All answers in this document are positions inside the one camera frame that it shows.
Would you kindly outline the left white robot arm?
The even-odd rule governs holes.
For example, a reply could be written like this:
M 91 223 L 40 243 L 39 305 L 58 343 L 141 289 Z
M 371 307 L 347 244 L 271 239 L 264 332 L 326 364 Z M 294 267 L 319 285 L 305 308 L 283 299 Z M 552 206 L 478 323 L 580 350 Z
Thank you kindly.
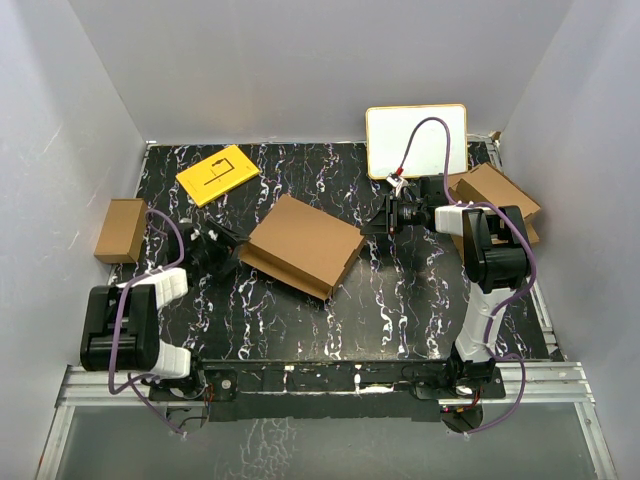
M 182 223 L 169 235 L 169 264 L 131 287 L 91 289 L 80 345 L 87 371 L 125 371 L 186 399 L 200 396 L 207 376 L 197 354 L 160 338 L 159 314 L 202 279 L 223 280 L 239 265 L 248 238 L 215 221 Z

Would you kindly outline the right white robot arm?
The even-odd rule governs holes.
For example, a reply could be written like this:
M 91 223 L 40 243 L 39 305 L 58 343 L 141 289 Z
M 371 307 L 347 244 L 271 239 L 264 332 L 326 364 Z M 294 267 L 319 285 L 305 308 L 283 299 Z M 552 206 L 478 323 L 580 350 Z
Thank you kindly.
M 361 233 L 393 235 L 405 226 L 422 226 L 458 236 L 471 282 L 463 325 L 449 357 L 429 373 L 411 369 L 407 381 L 417 390 L 449 390 L 460 397 L 478 394 L 494 379 L 503 310 L 532 274 L 532 252 L 521 211 L 517 206 L 455 201 L 444 175 L 421 178 L 419 194 L 398 172 L 389 174 L 386 181 L 392 190 Z

